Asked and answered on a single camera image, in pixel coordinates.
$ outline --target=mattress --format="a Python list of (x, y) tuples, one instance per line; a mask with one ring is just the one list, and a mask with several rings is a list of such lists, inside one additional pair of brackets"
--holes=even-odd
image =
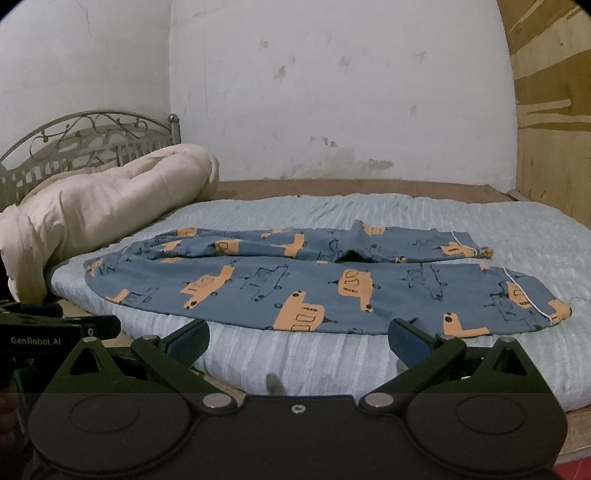
[[(591, 231), (534, 202), (465, 204), (401, 194), (286, 196), (215, 200), (181, 208), (117, 244), (51, 269), (50, 290), (94, 314), (115, 314), (132, 337), (165, 336), (189, 319), (112, 304), (85, 284), (83, 262), (175, 228), (343, 228), (356, 219), (373, 226), (468, 232), (494, 248), (489, 265), (532, 275), (573, 315), (556, 326), (514, 335), (566, 411), (591, 404)], [(453, 262), (474, 262), (456, 260)], [(351, 394), (356, 399), (390, 380), (403, 364), (386, 336), (296, 333), (209, 323), (210, 346), (196, 367), (251, 394)], [(491, 346), (494, 336), (468, 340)]]

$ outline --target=bed post finial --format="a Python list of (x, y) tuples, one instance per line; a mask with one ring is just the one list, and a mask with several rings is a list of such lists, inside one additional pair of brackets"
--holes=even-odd
[(168, 123), (170, 124), (170, 131), (173, 136), (173, 144), (178, 145), (181, 143), (181, 126), (178, 115), (176, 113), (171, 113), (168, 116)]

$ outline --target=round disc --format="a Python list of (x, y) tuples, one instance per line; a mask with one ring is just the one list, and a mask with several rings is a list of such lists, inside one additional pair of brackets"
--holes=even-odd
[(44, 394), (29, 435), (52, 463), (105, 474), (157, 460), (182, 439), (189, 421), (187, 404), (172, 391)]
[(414, 438), (468, 472), (506, 474), (558, 455), (566, 419), (552, 394), (421, 393), (407, 409)]

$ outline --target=plywood panel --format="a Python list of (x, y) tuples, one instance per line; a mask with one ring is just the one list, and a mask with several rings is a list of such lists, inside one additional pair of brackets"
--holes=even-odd
[(591, 227), (591, 18), (572, 0), (498, 0), (515, 79), (517, 190)]

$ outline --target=white wall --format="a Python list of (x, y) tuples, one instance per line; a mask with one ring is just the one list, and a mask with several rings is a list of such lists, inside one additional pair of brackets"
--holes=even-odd
[(34, 128), (77, 111), (126, 109), (166, 119), (171, 6), (172, 0), (21, 2), (0, 22), (0, 154)]
[(170, 40), (172, 111), (222, 180), (514, 187), (496, 0), (174, 0)]

